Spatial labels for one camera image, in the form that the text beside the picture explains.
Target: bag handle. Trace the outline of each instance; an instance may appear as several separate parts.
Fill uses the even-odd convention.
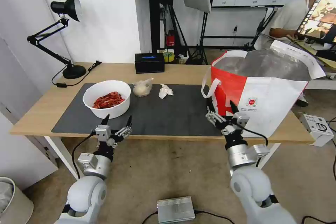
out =
[[[221,84],[221,81],[219,79],[214,79],[213,82],[212,82],[212,84],[211,84],[211,86],[210,86],[208,94],[204,93],[204,87],[205,87],[205,84],[207,82],[210,70],[211,70],[211,66],[206,71],[206,73],[205,73],[205,75],[203,77],[203,81],[202,81],[201,93],[202,93],[202,95],[203,95],[204,98],[211,97],[215,93],[215,90],[216,90],[217,86]]]

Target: black lamp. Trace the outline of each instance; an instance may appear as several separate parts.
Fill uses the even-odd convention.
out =
[[[63,58],[62,56],[50,51],[48,48],[41,45],[40,42],[50,37],[51,35],[55,34],[56,32],[63,30],[65,27],[68,26],[69,19],[66,18],[65,15],[68,15],[72,19],[79,22],[82,16],[81,3],[79,0],[66,0],[65,2],[52,2],[50,4],[50,7],[53,12],[57,13],[61,17],[61,19],[58,20],[56,23],[43,29],[42,31],[39,31],[36,34],[29,36],[27,40],[29,43],[40,48],[42,51],[48,53],[49,55],[53,56],[55,59],[61,61],[63,64],[66,65],[66,69],[64,69],[63,71],[64,78],[66,79],[79,78],[85,75],[86,73],[85,67],[72,64],[70,59]],[[45,31],[58,25],[59,23],[62,24],[63,26],[50,33],[44,33]]]

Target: red food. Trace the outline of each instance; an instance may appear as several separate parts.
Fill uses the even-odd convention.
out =
[[[112,92],[99,97],[93,104],[95,109],[107,109],[119,105],[125,99],[118,92]]]

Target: white bowl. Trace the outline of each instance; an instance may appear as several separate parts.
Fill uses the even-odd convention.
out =
[[[94,102],[101,96],[107,95],[111,92],[118,92],[125,100],[117,106],[111,108],[93,108]],[[131,88],[125,82],[120,80],[106,80],[98,82],[89,87],[83,96],[83,102],[86,107],[91,109],[95,116],[104,119],[108,114],[111,118],[116,118],[124,114],[130,107]]]

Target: computer screen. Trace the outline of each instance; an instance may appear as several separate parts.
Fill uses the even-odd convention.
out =
[[[297,32],[321,43],[336,43],[336,0],[316,0]]]

